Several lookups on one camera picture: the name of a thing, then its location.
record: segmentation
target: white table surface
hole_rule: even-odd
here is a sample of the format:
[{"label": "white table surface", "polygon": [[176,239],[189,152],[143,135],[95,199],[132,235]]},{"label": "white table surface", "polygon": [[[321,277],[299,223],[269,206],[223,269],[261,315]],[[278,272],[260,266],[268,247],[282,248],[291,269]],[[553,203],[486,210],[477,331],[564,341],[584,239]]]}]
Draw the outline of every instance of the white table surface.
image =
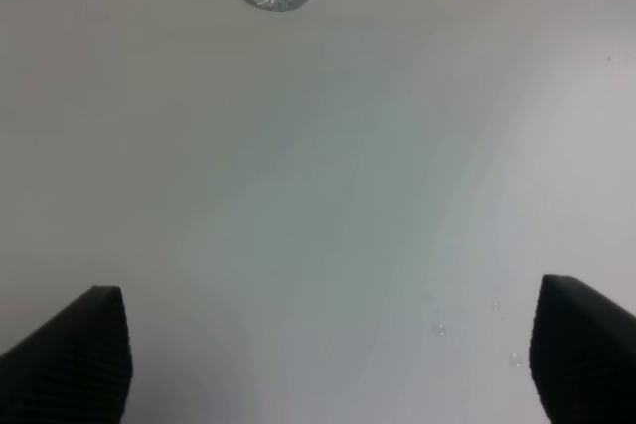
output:
[{"label": "white table surface", "polygon": [[636,0],[0,0],[0,349],[111,283],[125,423],[546,422],[508,363],[542,274],[636,311],[635,33]]}]

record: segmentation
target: ridged rubber pad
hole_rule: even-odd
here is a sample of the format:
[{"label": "ridged rubber pad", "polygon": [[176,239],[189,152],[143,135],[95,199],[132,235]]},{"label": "ridged rubber pad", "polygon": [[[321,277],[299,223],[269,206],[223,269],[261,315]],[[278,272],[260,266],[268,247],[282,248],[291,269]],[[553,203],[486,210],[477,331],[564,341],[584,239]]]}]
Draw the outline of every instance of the ridged rubber pad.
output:
[{"label": "ridged rubber pad", "polygon": [[118,423],[131,378],[121,290],[92,287],[0,358],[0,424]]},{"label": "ridged rubber pad", "polygon": [[636,318],[580,280],[544,276],[530,370],[553,424],[636,422]]}]

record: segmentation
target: white tabletop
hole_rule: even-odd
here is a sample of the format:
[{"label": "white tabletop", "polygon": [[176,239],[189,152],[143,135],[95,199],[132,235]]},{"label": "white tabletop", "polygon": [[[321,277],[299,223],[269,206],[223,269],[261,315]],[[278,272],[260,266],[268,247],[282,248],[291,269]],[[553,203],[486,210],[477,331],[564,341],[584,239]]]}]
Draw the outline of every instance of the white tabletop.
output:
[{"label": "white tabletop", "polygon": [[546,422],[542,274],[636,311],[635,32],[636,0],[0,0],[0,349],[118,284],[127,423]]}]

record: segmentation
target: water droplet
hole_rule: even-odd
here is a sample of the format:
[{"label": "water droplet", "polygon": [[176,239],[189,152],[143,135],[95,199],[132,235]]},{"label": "water droplet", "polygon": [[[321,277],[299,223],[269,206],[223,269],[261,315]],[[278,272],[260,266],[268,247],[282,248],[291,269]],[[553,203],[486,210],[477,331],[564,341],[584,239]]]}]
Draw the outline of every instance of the water droplet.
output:
[{"label": "water droplet", "polygon": [[441,322],[436,322],[433,325],[433,331],[436,335],[440,335],[441,337],[446,336],[446,326]]},{"label": "water droplet", "polygon": [[524,362],[518,353],[508,353],[508,363],[510,366],[521,367]]}]

